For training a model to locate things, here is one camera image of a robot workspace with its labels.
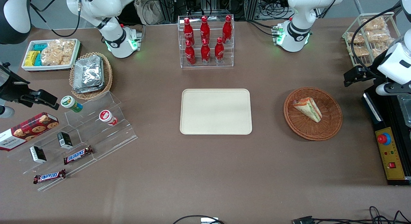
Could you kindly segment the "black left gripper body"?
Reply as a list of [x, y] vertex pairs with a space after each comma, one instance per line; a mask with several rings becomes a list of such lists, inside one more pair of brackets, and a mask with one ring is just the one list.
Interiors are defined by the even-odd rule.
[[383, 53], [378, 55], [371, 66], [369, 66], [370, 74], [391, 74], [391, 69], [389, 65], [385, 64], [386, 60], [391, 56], [391, 53], [387, 53], [385, 50]]

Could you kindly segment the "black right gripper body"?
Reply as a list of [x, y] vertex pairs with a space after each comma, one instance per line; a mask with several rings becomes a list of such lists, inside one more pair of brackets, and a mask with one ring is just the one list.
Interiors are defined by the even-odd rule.
[[10, 63], [1, 63], [0, 98], [16, 103], [31, 103], [29, 81], [9, 70]]

